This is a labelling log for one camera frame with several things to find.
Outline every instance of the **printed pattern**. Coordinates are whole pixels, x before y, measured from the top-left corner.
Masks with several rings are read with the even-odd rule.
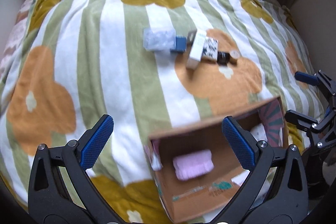
[[[227,67],[202,62],[190,75],[188,51],[143,48],[148,27],[207,30],[219,50],[241,57]],[[143,151],[148,134],[277,95],[285,109],[320,118],[316,89],[297,83],[296,69],[312,72],[307,49],[274,0],[33,0],[0,81],[1,174],[26,204],[37,145],[79,139],[107,113],[114,133],[88,174],[126,221],[170,223]],[[109,199],[112,188],[120,194]]]

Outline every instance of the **cardboard box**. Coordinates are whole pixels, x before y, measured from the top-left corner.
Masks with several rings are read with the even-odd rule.
[[[160,199],[172,222],[191,220],[220,208],[239,189],[240,186],[231,179],[244,169],[221,129],[223,118],[229,115],[235,117],[245,130],[251,130],[262,122],[271,146],[278,147],[283,140],[283,147],[288,147],[288,130],[280,97],[254,103],[220,117],[151,134],[145,151]],[[173,158],[204,149],[210,149],[214,169],[194,179],[178,180]]]

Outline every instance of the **floral blanket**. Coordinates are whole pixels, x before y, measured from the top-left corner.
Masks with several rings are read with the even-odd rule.
[[[144,50],[147,27],[207,30],[219,50],[241,58],[227,67],[202,62],[192,73],[189,50]],[[143,151],[147,135],[277,95],[285,109],[319,118],[316,89],[296,82],[297,70],[312,73],[309,55],[276,0],[34,0],[0,82],[1,174],[26,204],[37,146],[79,139],[108,113],[114,133],[88,175],[126,221],[170,223]],[[290,142],[304,148],[297,131]]]

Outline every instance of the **pink object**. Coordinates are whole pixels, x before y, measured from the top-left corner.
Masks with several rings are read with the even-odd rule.
[[[179,180],[189,180],[209,173],[214,165],[211,161],[211,151],[202,150],[173,159],[176,176]]]

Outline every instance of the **clear plastic bag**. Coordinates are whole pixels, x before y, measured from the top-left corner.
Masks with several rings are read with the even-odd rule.
[[[175,48],[174,28],[146,28],[143,30],[143,47],[146,51],[164,51]]]

